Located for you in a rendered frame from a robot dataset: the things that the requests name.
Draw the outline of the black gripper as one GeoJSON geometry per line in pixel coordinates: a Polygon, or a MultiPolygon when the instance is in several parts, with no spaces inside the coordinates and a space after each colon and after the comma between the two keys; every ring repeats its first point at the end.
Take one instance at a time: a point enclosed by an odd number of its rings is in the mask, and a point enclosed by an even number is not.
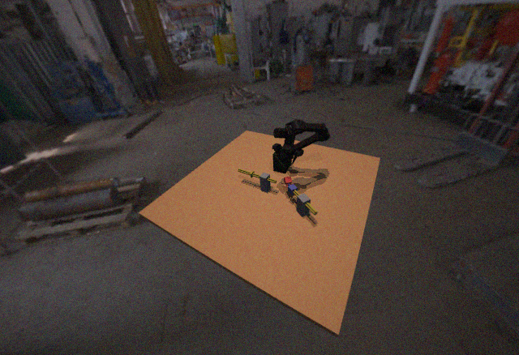
{"type": "MultiPolygon", "coordinates": [[[[288,144],[292,143],[293,146],[294,146],[295,139],[287,139],[287,138],[285,138],[285,141],[288,142],[288,144]]],[[[274,149],[274,151],[277,153],[277,159],[278,160],[280,160],[281,148],[282,148],[282,146],[279,143],[275,143],[272,146],[272,149],[274,149]]],[[[297,157],[302,156],[303,153],[304,153],[303,149],[299,149],[299,148],[297,150],[294,149],[294,152],[295,152],[295,155],[294,155],[294,159],[293,159],[292,164],[295,162],[297,157]]]]}

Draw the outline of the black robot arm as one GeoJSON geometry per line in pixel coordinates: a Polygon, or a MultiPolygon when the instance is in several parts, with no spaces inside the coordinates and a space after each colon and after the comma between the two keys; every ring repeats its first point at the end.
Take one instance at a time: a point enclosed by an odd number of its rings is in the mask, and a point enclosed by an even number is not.
{"type": "Polygon", "coordinates": [[[286,123],[285,128],[275,128],[273,134],[275,138],[295,139],[296,135],[301,134],[304,131],[312,131],[315,132],[315,134],[294,144],[294,146],[292,143],[288,144],[288,142],[285,141],[285,144],[281,148],[281,162],[284,162],[287,159],[293,159],[295,155],[294,149],[302,149],[317,141],[325,141],[330,137],[328,129],[324,123],[310,123],[304,122],[300,119],[294,119],[293,121],[286,123]],[[292,127],[290,127],[290,125],[292,127]]]}

